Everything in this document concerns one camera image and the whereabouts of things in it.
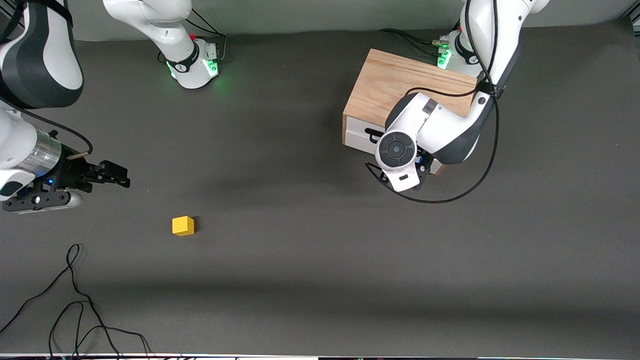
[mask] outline dark gray mat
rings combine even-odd
[[[437,32],[423,33],[427,38]],[[149,41],[80,43],[80,101],[42,113],[130,171],[80,208],[0,214],[0,319],[72,243],[105,322],[156,352],[640,357],[640,67],[627,20],[525,29],[485,184],[444,206],[395,197],[340,144],[340,114],[385,33],[233,37],[222,76],[179,88]],[[466,190],[473,157],[418,196]],[[64,140],[77,145],[75,139]],[[198,233],[171,234],[197,217]],[[65,278],[5,334],[42,352]],[[72,350],[75,318],[57,336]],[[115,336],[141,352],[136,338]],[[100,339],[93,351],[109,351]]]

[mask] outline yellow cube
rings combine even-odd
[[[172,232],[177,236],[193,235],[195,233],[195,225],[190,217],[173,218]]]

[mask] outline green led light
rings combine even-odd
[[[166,66],[169,68],[169,71],[171,72],[171,77],[175,79],[175,74],[173,73],[173,69],[171,68],[171,65],[169,65],[169,62],[166,62]]]
[[[218,75],[218,63],[215,60],[202,59],[202,63],[210,76]]]
[[[441,69],[446,69],[450,59],[451,59],[451,49],[447,49],[444,52],[444,54],[440,54],[440,59],[438,60],[438,67]]]

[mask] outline cable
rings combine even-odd
[[[207,30],[201,26],[198,26],[196,24],[194,24],[192,21],[190,21],[189,19],[186,19],[188,23],[190,23],[191,25],[195,26],[198,29],[201,29],[203,31],[206,31],[208,33],[211,34],[215,34],[218,35],[221,38],[224,38],[223,44],[222,44],[222,56],[219,56],[218,61],[222,61],[225,59],[225,56],[227,55],[227,36],[223,33],[220,33],[218,30],[216,30],[216,28],[214,28],[211,24],[209,24],[208,21],[206,21],[195,9],[193,9],[193,13],[196,14],[202,21],[204,21],[205,24],[207,24],[207,26],[209,26],[211,28],[212,31]]]
[[[218,35],[219,35],[219,36],[221,36],[221,37],[227,37],[227,36],[226,36],[226,35],[224,35],[223,33],[220,33],[218,30],[216,30],[216,28],[214,28],[213,26],[211,26],[211,24],[209,24],[209,22],[208,22],[208,21],[206,21],[206,20],[205,20],[205,19],[204,19],[204,18],[203,18],[203,17],[202,17],[202,16],[201,16],[201,15],[200,15],[196,10],[195,10],[195,9],[193,9],[193,13],[194,13],[194,14],[196,14],[196,16],[198,16],[198,17],[200,18],[200,20],[204,21],[204,23],[205,23],[205,24],[207,24],[207,26],[209,26],[209,27],[214,31],[214,32],[213,32],[214,34],[218,34]],[[191,21],[189,21],[189,19],[187,19],[187,21],[188,21],[191,25],[197,26],[196,24],[193,24]],[[202,29],[202,30],[204,30],[204,31],[211,32],[211,31],[209,31],[209,30],[206,30],[206,29],[201,28],[200,26],[197,26],[197,27],[198,27],[198,28],[200,28],[200,29]]]
[[[421,48],[420,46],[418,46],[418,44],[420,44],[420,45],[431,45],[430,41],[423,40],[423,39],[421,39],[419,37],[415,37],[415,36],[405,32],[405,31],[401,31],[401,30],[398,30],[398,29],[388,29],[388,28],[386,28],[386,29],[380,29],[378,31],[381,31],[381,32],[384,32],[384,33],[393,33],[393,34],[400,35],[400,37],[405,39],[409,43],[409,45],[411,45],[414,49],[420,51],[421,53],[429,55],[429,56],[436,56],[436,57],[440,56],[440,54],[438,54],[438,53],[431,53],[431,52]]]
[[[11,5],[11,3],[9,3],[7,0],[4,0],[4,2],[5,2],[7,5],[9,5],[9,7],[10,7],[13,11],[15,11],[15,7],[14,7],[13,5]],[[5,14],[9,17],[9,19],[11,19],[11,17],[13,16],[13,14],[11,14],[9,11],[7,11],[7,9],[5,9],[5,8],[4,8],[4,6],[0,6],[0,10],[2,10],[2,12],[3,12],[3,13],[5,13]],[[21,22],[19,22],[19,21],[18,21],[18,25],[20,25],[20,27],[24,29],[24,25],[22,25],[22,23],[21,23]]]
[[[109,341],[109,345],[110,347],[113,349],[113,351],[116,353],[116,355],[118,356],[118,358],[122,357],[122,353],[116,348],[115,344],[113,343],[113,341],[111,340],[111,336],[109,334],[109,331],[116,331],[116,332],[121,332],[124,334],[129,334],[129,335],[135,335],[137,337],[140,338],[140,340],[142,341],[143,347],[145,349],[145,354],[147,355],[147,357],[150,359],[149,357],[149,353],[152,352],[151,351],[151,347],[148,344],[147,339],[144,337],[144,335],[137,333],[137,332],[133,332],[133,331],[127,331],[127,330],[123,330],[123,329],[118,329],[116,327],[108,327],[104,324],[104,322],[102,321],[102,317],[100,316],[100,314],[98,313],[98,311],[95,308],[95,303],[93,302],[93,299],[86,293],[83,293],[77,285],[77,281],[76,281],[76,274],[74,272],[74,267],[73,264],[75,263],[78,255],[80,254],[80,244],[73,244],[71,245],[71,247],[69,248],[69,250],[67,251],[67,266],[55,277],[55,279],[50,283],[50,285],[42,292],[40,292],[38,295],[35,295],[34,297],[31,297],[29,299],[27,299],[27,301],[25,301],[22,306],[20,306],[20,309],[16,312],[16,314],[13,316],[13,318],[11,320],[9,320],[9,322],[2,328],[0,329],[0,333],[4,332],[9,325],[11,325],[13,323],[13,321],[22,313],[22,310],[27,306],[27,304],[29,304],[32,300],[37,299],[38,297],[41,297],[42,295],[44,295],[45,293],[47,293],[57,282],[58,279],[67,271],[69,271],[71,273],[71,282],[73,284],[74,290],[77,294],[82,295],[86,300],[77,300],[77,301],[72,301],[69,304],[67,304],[65,306],[65,308],[62,310],[62,312],[58,315],[56,321],[54,322],[53,326],[51,327],[51,330],[49,331],[49,355],[51,356],[51,359],[53,358],[53,348],[52,348],[52,341],[54,338],[54,333],[56,331],[56,327],[58,326],[58,323],[60,322],[60,319],[62,319],[62,316],[74,305],[79,305],[80,306],[80,314],[78,316],[78,320],[77,320],[77,327],[76,327],[76,339],[74,342],[74,352],[72,353],[71,359],[73,359],[74,354],[77,354],[77,358],[79,359],[80,356],[80,351],[79,351],[79,347],[83,344],[83,342],[85,341],[85,339],[87,338],[87,336],[94,331],[95,329],[102,329],[104,330],[104,333],[107,337],[107,340]],[[82,317],[84,314],[84,305],[88,304],[89,307],[92,310],[92,313],[95,315],[96,319],[98,319],[98,322],[100,323],[100,325],[96,325],[95,327],[92,327],[83,337],[80,341],[78,341],[79,339],[79,335],[80,335],[80,325],[82,322]]]
[[[16,106],[15,104],[11,103],[10,101],[6,100],[4,97],[0,96],[0,100],[4,101],[7,105],[11,106],[12,108],[16,109],[17,111],[21,112],[21,113],[25,113],[27,115],[29,115],[30,117],[33,117],[34,119],[40,120],[42,122],[45,122],[46,124],[49,124],[51,126],[55,126],[58,129],[62,129],[70,134],[73,134],[75,136],[77,136],[78,138],[80,138],[80,140],[82,140],[86,145],[88,150],[86,151],[87,154],[91,154],[93,152],[93,144],[91,143],[91,141],[89,141],[89,139],[87,139],[84,135],[82,135],[81,133],[77,132],[76,130],[73,130],[70,127],[64,126],[62,124],[59,124],[53,120],[49,120],[45,117],[42,117],[40,115],[34,114],[28,110],[22,109],[19,106]]]
[[[2,34],[0,34],[0,44],[5,44],[9,41],[9,36],[13,33],[15,28],[18,27],[18,24],[20,24],[20,17],[22,16],[23,11],[24,8],[15,9],[6,28],[4,28]]]
[[[77,255],[79,254],[79,249],[80,249],[80,245],[78,244],[74,244],[73,246],[71,246],[71,248],[69,248],[69,251],[71,251],[71,249],[73,249],[75,246],[78,247],[78,252],[76,253],[76,256],[74,256],[74,258],[71,260],[71,262],[73,263],[76,260]],[[11,318],[11,320],[9,320],[8,323],[6,323],[6,325],[0,329],[0,334],[2,334],[7,327],[9,327],[9,325],[11,325],[11,323],[20,315],[20,313],[22,312],[22,310],[24,309],[25,306],[27,306],[27,304],[29,304],[32,300],[37,299],[38,297],[41,297],[42,295],[46,294],[49,290],[51,290],[51,288],[56,284],[56,282],[58,281],[58,279],[65,273],[67,272],[67,270],[69,270],[69,268],[71,267],[71,265],[67,264],[67,267],[64,268],[64,270],[62,270],[58,276],[55,277],[55,279],[53,279],[53,281],[49,284],[49,286],[47,286],[47,288],[45,290],[43,290],[41,293],[39,293],[38,295],[31,297],[29,299],[27,299],[27,301],[25,301],[22,306],[20,306],[20,309],[18,309],[18,311],[16,312],[16,314],[13,316],[13,318]]]
[[[476,88],[474,88],[473,90],[469,91],[469,92],[465,92],[464,94],[449,94],[447,92],[441,92],[435,89],[430,89],[430,88],[422,88],[422,87],[417,87],[417,88],[410,88],[409,90],[406,91],[406,93],[404,93],[404,96],[409,95],[410,93],[416,91],[416,90],[426,90],[428,92],[433,92],[434,94],[440,94],[440,95],[444,95],[444,96],[449,96],[449,97],[465,97],[465,96],[469,96],[473,93],[476,92]]]
[[[467,36],[469,37],[469,42],[471,43],[471,47],[473,49],[477,49],[475,43],[474,43],[474,39],[473,36],[471,35],[471,29],[469,26],[469,8],[471,7],[471,0],[468,0],[466,5],[465,5],[465,29],[467,30]],[[493,22],[494,22],[494,34],[493,34],[493,49],[492,49],[492,54],[491,54],[491,61],[490,61],[490,68],[493,66],[493,60],[495,59],[495,53],[496,53],[496,49],[497,49],[497,39],[498,39],[498,9],[497,9],[497,0],[493,0]],[[495,89],[495,83],[492,81],[491,79],[491,75],[489,73],[490,69],[487,69],[484,66],[484,61],[482,60],[482,56],[480,56],[480,54],[476,53],[476,56],[478,58],[478,62],[480,63],[480,66],[482,67],[482,70],[484,72],[484,75],[486,76],[487,82],[489,82],[489,84],[491,85],[491,88]],[[463,96],[467,96],[467,95],[471,95],[473,94],[476,90],[474,89],[471,92],[467,92],[464,94],[447,94],[444,92],[439,92],[433,89],[429,89],[429,88],[422,88],[422,87],[418,87],[418,88],[412,88],[409,89],[406,93],[405,96],[408,95],[409,93],[416,91],[416,90],[427,90],[430,92],[434,92],[436,94],[440,94],[440,95],[446,95],[446,96],[451,96],[451,97],[463,97]],[[495,160],[495,155],[497,153],[498,150],[498,139],[499,139],[499,133],[500,133],[500,108],[498,107],[498,100],[495,96],[495,94],[490,94],[492,101],[493,101],[493,105],[495,106],[495,137],[493,140],[493,150],[491,153],[491,158],[489,159],[489,164],[487,164],[486,170],[484,171],[484,173],[482,174],[482,176],[480,177],[480,180],[478,180],[471,188],[469,188],[469,190],[465,191],[464,193],[452,197],[450,199],[446,199],[446,200],[422,200],[422,199],[415,199],[413,197],[409,197],[405,194],[399,193],[397,191],[395,191],[392,187],[390,187],[387,182],[385,182],[383,180],[383,176],[384,176],[384,172],[382,172],[382,169],[372,163],[366,163],[365,166],[367,167],[367,170],[369,170],[369,172],[371,173],[371,175],[373,175],[378,182],[380,182],[385,188],[387,188],[388,190],[390,190],[391,192],[393,192],[394,194],[406,199],[406,200],[410,200],[410,201],[414,201],[414,202],[419,202],[419,203],[423,203],[423,204],[445,204],[447,202],[452,202],[452,201],[456,201],[458,199],[461,199],[465,196],[467,196],[468,194],[470,194],[471,192],[473,192],[478,186],[480,186],[480,184],[484,181],[484,179],[486,178],[486,176],[489,174],[489,171],[491,170],[491,167],[493,166],[493,161]],[[380,175],[376,175],[375,171],[372,168],[377,168],[379,171],[381,171]]]
[[[420,42],[422,44],[427,44],[427,45],[431,45],[431,42],[428,40],[423,40],[419,37],[416,37],[415,35],[411,35],[409,33],[407,33],[406,31],[402,31],[402,30],[398,30],[398,29],[390,29],[390,28],[384,28],[384,29],[380,29],[378,31],[382,31],[383,33],[394,33],[394,34],[398,34],[402,37],[407,37],[410,38],[413,41],[416,42]]]

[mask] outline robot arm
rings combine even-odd
[[[462,32],[456,42],[462,44],[463,50],[480,57],[483,64],[490,63],[495,47],[490,78],[498,89],[504,88],[518,58],[518,38],[523,21],[547,3],[548,0],[497,0],[498,34],[494,44],[493,1],[467,0],[461,16]],[[468,28],[477,49],[473,49],[468,41],[467,7]],[[461,163],[471,155],[493,109],[490,93],[490,86],[480,87],[466,117],[456,115],[422,93],[407,95],[396,104],[376,148],[376,161],[395,191],[419,185],[415,166],[418,147],[443,164]]]
[[[28,112],[25,109],[73,104],[84,81],[67,0],[18,0],[13,19],[20,19],[20,14],[24,15],[25,30],[0,45],[3,209],[23,213],[70,208],[78,205],[81,197],[64,189],[91,192],[91,183],[129,187],[127,169],[108,161],[89,164],[82,154],[60,143],[57,132],[46,133],[22,119],[20,112]],[[12,31],[10,22],[3,34]]]
[[[178,21],[191,13],[191,0],[103,0],[107,12],[145,34],[167,59],[171,75],[184,88],[206,85],[218,75],[215,44],[191,39]]]

